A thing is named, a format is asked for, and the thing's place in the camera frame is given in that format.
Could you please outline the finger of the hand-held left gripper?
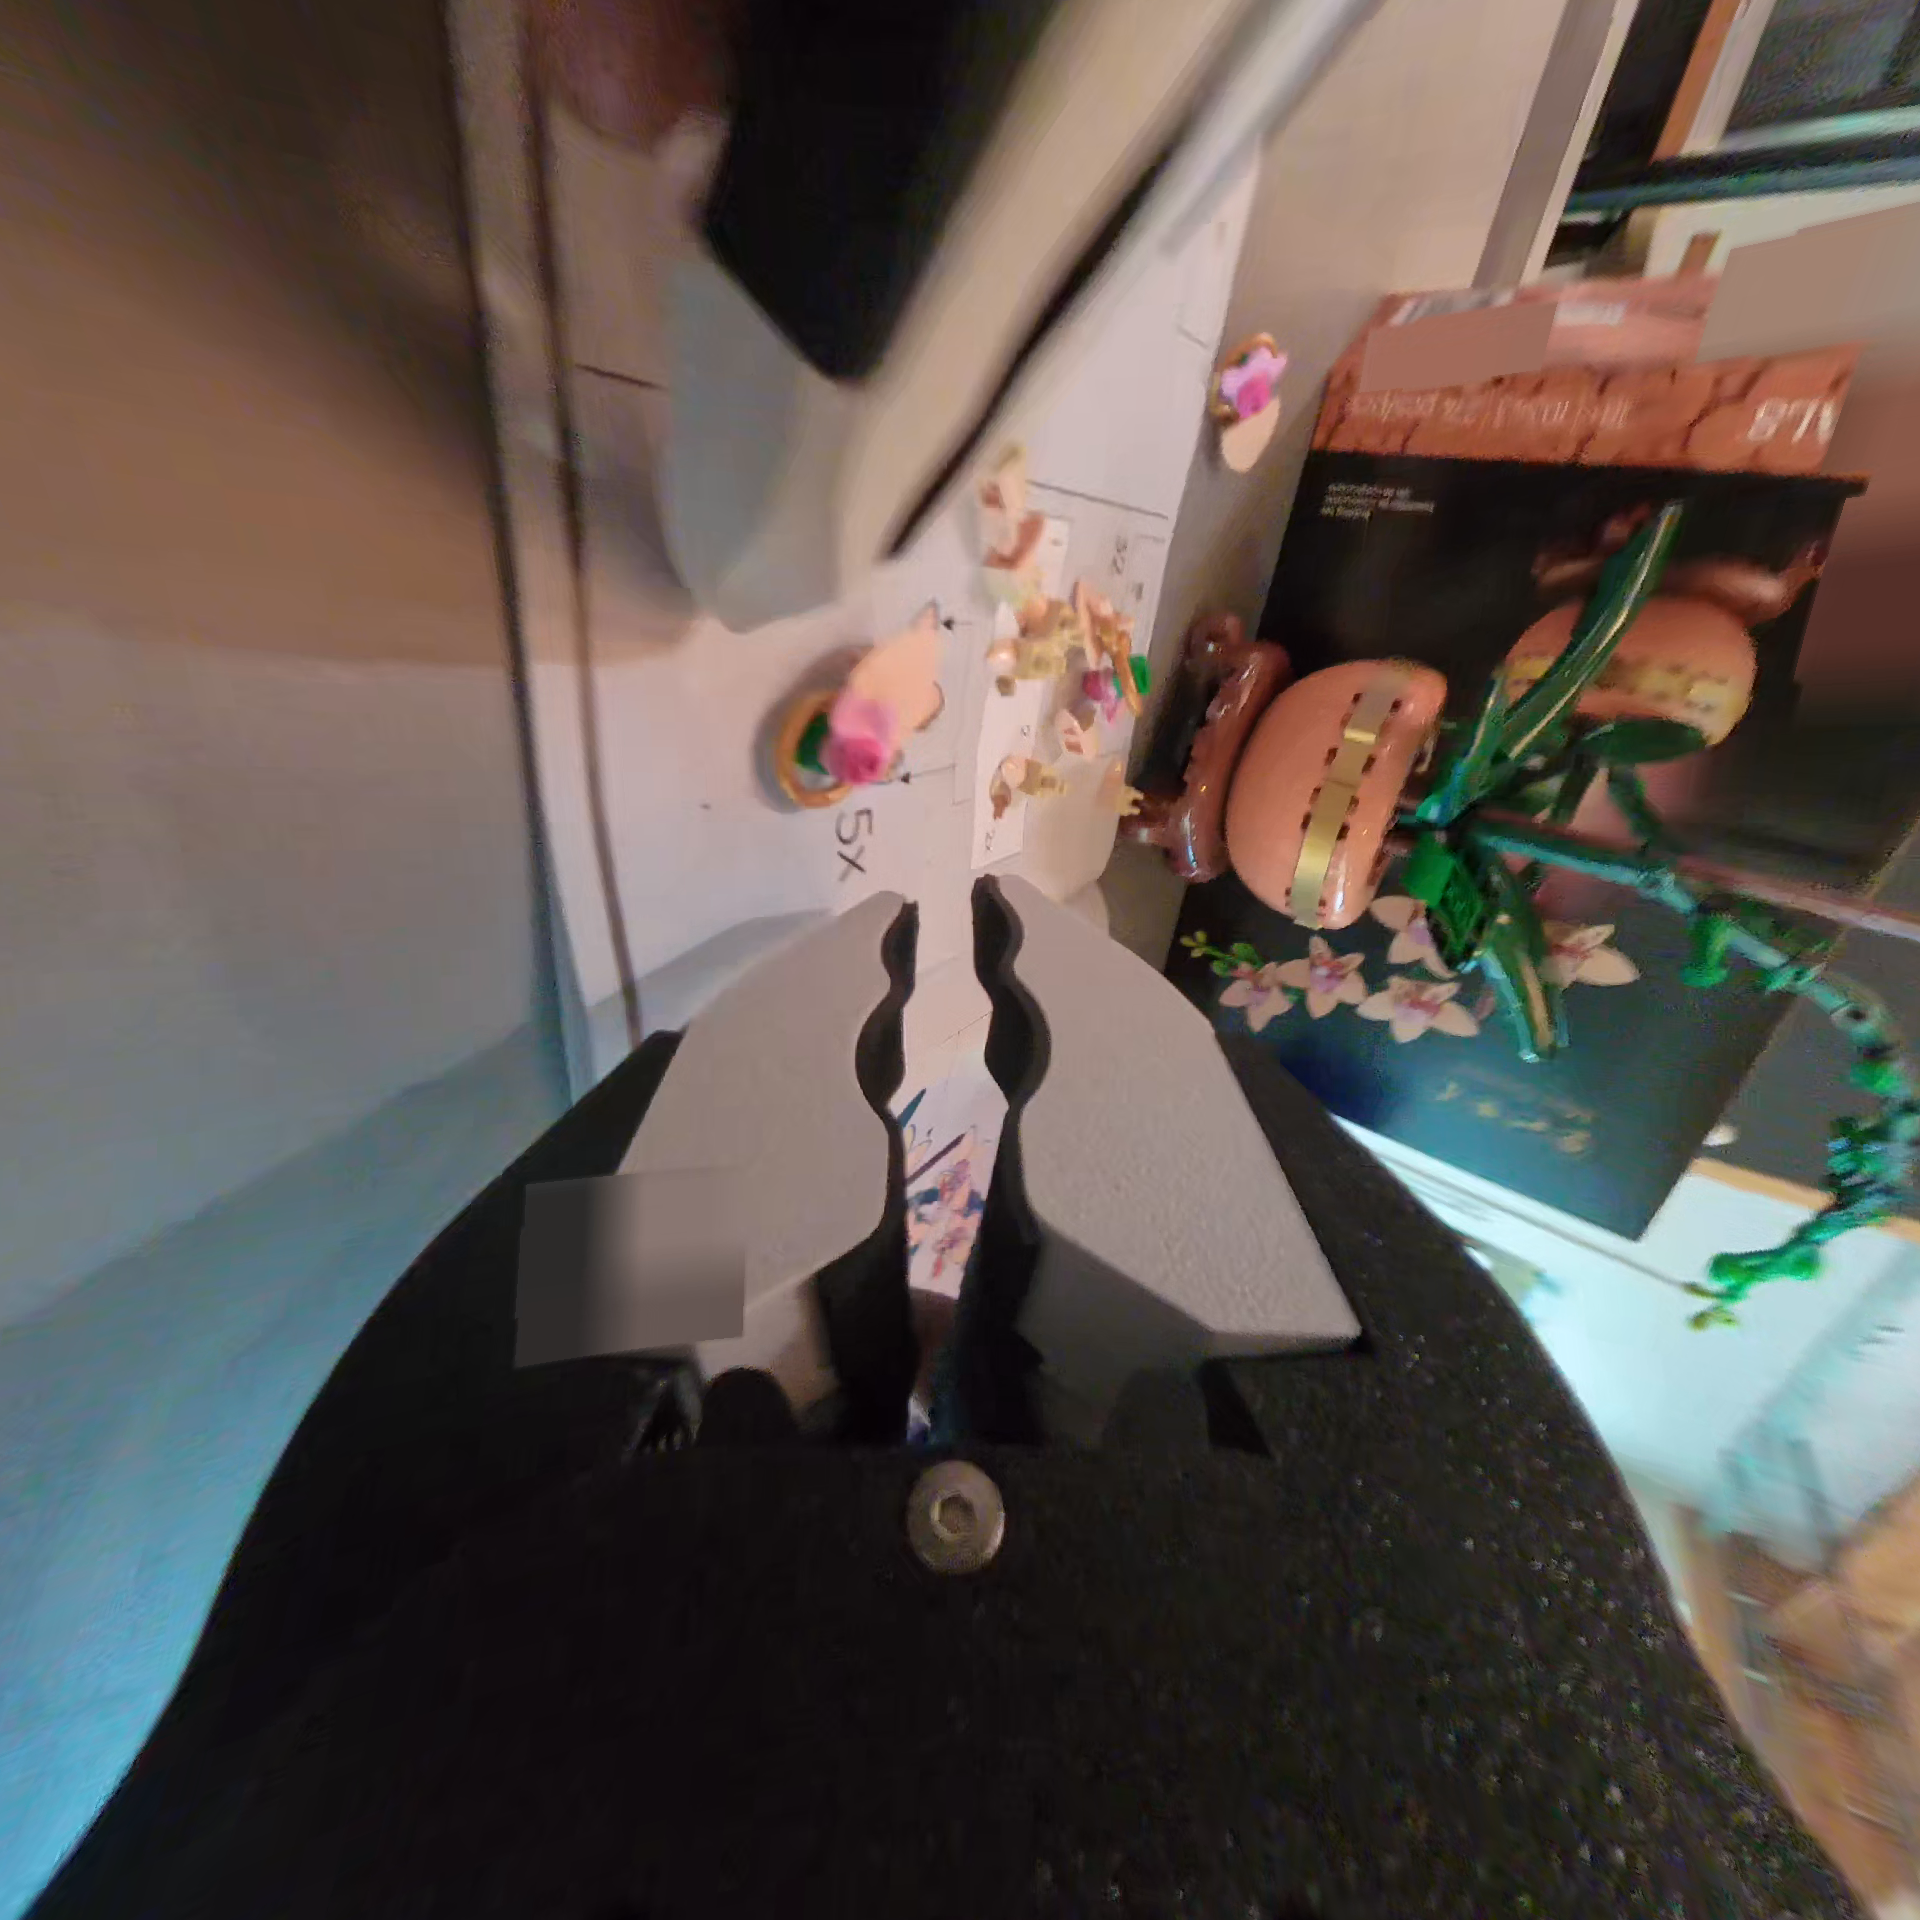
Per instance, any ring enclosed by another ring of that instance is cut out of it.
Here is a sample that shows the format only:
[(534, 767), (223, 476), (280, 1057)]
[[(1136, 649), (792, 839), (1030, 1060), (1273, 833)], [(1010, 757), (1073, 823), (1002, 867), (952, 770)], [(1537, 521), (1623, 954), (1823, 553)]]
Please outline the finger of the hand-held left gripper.
[(1183, 237), (1376, 3), (1062, 3), (884, 356), (884, 553), (1024, 421), (1067, 344)]
[(707, 254), (669, 286), (666, 550), (683, 589), (727, 630), (846, 600), (880, 563), (850, 511), (859, 397)]

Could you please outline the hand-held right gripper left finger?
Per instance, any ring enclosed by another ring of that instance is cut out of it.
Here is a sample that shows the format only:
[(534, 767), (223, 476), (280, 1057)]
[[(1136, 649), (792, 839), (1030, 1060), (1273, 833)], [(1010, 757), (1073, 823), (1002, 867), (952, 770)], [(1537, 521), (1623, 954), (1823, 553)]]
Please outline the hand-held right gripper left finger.
[(622, 1160), (622, 1333), (769, 1373), (863, 1443), (902, 1433), (917, 1331), (902, 1006), (919, 910), (873, 893), (723, 987)]

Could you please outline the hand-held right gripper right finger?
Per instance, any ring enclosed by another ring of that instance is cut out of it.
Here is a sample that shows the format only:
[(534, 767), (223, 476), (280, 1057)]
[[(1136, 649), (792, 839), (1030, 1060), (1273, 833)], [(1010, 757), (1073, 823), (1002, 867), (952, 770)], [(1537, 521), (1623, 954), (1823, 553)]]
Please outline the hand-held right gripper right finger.
[(959, 1300), (959, 1430), (1096, 1436), (1142, 1373), (1360, 1336), (1212, 1021), (1020, 876), (974, 881), (1002, 1090)]

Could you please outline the gold toy ring green stud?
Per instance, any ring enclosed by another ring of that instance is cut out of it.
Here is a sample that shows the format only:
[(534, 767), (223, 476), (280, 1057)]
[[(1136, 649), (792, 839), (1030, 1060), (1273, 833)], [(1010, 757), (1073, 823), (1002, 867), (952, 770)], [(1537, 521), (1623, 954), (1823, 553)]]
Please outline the gold toy ring green stud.
[(793, 697), (780, 713), (780, 727), (770, 749), (770, 767), (782, 799), (800, 810), (834, 809), (856, 787), (864, 787), (864, 784), (834, 784), (822, 767), (829, 706), (834, 703), (840, 689), (843, 684), (807, 689), (806, 694)]

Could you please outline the toy instruction booklet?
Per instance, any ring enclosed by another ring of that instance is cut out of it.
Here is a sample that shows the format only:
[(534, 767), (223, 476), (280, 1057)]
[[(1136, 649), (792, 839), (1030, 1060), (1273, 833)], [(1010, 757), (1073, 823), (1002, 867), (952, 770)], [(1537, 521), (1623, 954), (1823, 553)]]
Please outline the toy instruction booklet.
[[(453, 100), (523, 713), (560, 933), (567, 1073), (592, 1084), (643, 1031), (679, 1026), (784, 927), (873, 893), (923, 899), (923, 947), (957, 947), (974, 866), (1082, 890), (1113, 829), (1090, 793), (1030, 801), (979, 859), (977, 733), (992, 630), (974, 489), (1024, 447), (1054, 521), (1050, 576), (1089, 576), (1146, 646), (1259, 150), (1059, 356), (1024, 421), (974, 456), (884, 553), (884, 356), (863, 403), (850, 511), (880, 563), (829, 609), (723, 629), (666, 550), (666, 306), (673, 264), (713, 254), (706, 197), (730, 126), (742, 3), (449, 3)], [(880, 784), (834, 809), (782, 799), (782, 709), (847, 684), (877, 640), (936, 606), (946, 709), (902, 733)]]

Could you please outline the group of cream toy bricks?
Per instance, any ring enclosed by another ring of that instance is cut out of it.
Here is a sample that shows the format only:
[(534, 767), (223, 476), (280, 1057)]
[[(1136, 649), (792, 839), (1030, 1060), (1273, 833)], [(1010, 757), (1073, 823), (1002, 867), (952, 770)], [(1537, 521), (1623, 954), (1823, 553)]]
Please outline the group of cream toy bricks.
[(1089, 576), (1050, 576), (1054, 521), (1033, 504), (1024, 447), (1004, 446), (974, 489), (979, 584), (992, 610), (977, 733), (979, 859), (1004, 857), (1030, 801), (1106, 757), (1150, 684), (1134, 617)]

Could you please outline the black brown toy box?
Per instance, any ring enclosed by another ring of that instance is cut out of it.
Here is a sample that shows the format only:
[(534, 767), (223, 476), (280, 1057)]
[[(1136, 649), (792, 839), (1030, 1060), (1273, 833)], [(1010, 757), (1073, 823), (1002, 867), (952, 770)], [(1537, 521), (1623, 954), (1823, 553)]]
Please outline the black brown toy box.
[[(1539, 610), (1539, 553), (1584, 546), (1652, 500), (1687, 500), (1680, 553), (1784, 563), (1833, 541), (1859, 481), (1826, 470), (1859, 349), (1709, 356), (1716, 277), (1602, 277), (1506, 293), (1389, 297), (1334, 361), (1302, 489), (1252, 640), (1282, 646), (1293, 674), (1404, 657), (1436, 664), (1453, 703)], [(1832, 744), (1803, 713), (1803, 641), (1817, 584), (1759, 629), (1759, 691), (1716, 751), (1644, 767), (1687, 851), (1732, 863), (1859, 853), (1823, 837), (1810, 796)], [(1179, 784), (1207, 694), (1183, 667), (1156, 761)], [(1542, 1199), (1613, 1233), (1639, 1233), (1784, 1016), (1734, 970), (1682, 991), (1687, 936), (1667, 910), (1584, 880), (1550, 880), (1542, 909), (1574, 950), (1596, 946), (1566, 996), (1569, 1047), (1526, 1063), (1479, 979), (1436, 1027), (1384, 1027), (1349, 1006), (1389, 964), (1424, 950), (1389, 899), (1327, 933), (1307, 1001), (1252, 1027), (1179, 946), (1170, 981), (1224, 1040), (1273, 1057), (1340, 1119)], [(1243, 940), (1299, 964), (1307, 933), (1239, 887), (1194, 880), (1179, 933)]]

